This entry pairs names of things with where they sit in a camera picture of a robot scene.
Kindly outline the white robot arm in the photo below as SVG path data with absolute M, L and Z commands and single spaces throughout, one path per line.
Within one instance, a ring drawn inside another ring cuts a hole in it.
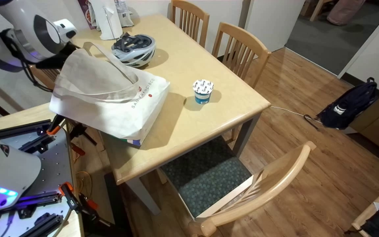
M 31 0 L 0 0 L 0 15 L 12 24 L 0 32 L 0 69 L 21 72 L 21 61 L 35 65 L 59 55 L 76 35 L 67 19 L 50 22 Z

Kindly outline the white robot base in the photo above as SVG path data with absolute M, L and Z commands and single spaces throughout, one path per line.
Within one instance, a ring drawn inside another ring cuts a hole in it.
M 12 207 L 34 184 L 41 160 L 0 141 L 0 211 Z

